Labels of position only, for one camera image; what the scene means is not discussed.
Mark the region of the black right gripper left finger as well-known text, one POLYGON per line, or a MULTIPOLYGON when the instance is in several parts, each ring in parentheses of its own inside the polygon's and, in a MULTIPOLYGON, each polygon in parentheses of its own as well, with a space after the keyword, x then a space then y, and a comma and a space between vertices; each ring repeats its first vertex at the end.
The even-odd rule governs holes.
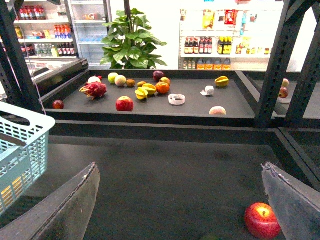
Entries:
POLYGON ((0 231, 2 240, 82 240, 95 208, 100 171, 92 162, 0 231))

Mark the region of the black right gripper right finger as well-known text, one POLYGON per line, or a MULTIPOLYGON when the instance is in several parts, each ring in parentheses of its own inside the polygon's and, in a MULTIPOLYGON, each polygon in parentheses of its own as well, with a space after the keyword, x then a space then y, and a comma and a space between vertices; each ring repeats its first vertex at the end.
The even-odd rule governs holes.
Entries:
POLYGON ((320 193, 274 164, 262 165, 268 202, 287 240, 320 238, 320 193))

